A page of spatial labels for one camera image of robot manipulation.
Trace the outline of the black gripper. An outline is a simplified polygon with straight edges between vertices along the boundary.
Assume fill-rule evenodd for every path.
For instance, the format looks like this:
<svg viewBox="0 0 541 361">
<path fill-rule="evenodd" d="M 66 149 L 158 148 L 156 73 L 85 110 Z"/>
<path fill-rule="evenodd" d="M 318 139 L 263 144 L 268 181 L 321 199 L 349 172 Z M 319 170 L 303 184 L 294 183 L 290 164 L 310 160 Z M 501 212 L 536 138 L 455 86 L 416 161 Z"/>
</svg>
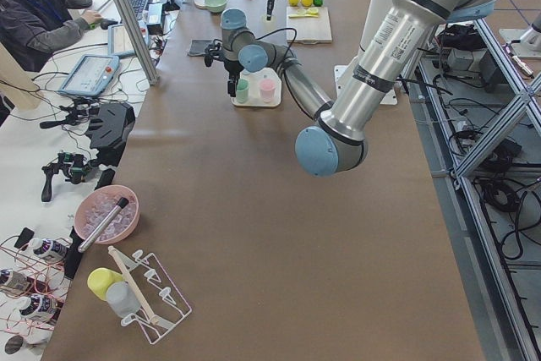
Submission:
<svg viewBox="0 0 541 361">
<path fill-rule="evenodd" d="M 224 68 L 228 72 L 227 93 L 230 97 L 235 97 L 237 92 L 237 80 L 244 70 L 244 66 L 238 60 L 224 60 Z"/>
</svg>

